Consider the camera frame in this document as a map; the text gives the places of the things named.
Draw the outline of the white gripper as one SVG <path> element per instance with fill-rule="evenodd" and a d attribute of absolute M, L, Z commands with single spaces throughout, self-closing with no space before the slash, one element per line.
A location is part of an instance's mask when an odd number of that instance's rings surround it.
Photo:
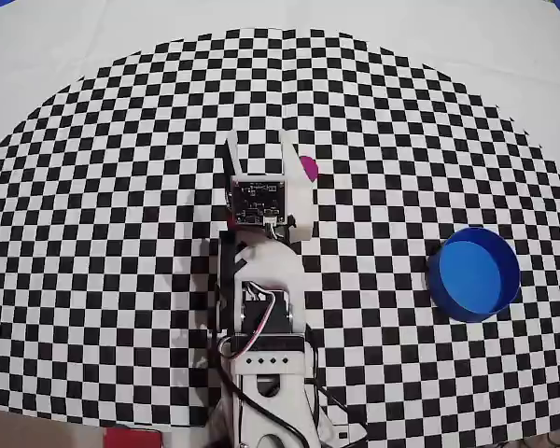
<path fill-rule="evenodd" d="M 290 183 L 301 183 L 309 186 L 311 180 L 287 132 L 281 132 L 281 146 L 285 178 Z M 225 175 L 227 177 L 243 175 L 236 131 L 228 131 L 224 149 L 223 166 Z M 312 238 L 315 208 L 313 190 L 307 186 L 289 186 L 287 190 L 287 213 L 294 218 L 294 226 L 289 229 L 291 241 L 309 241 Z"/>

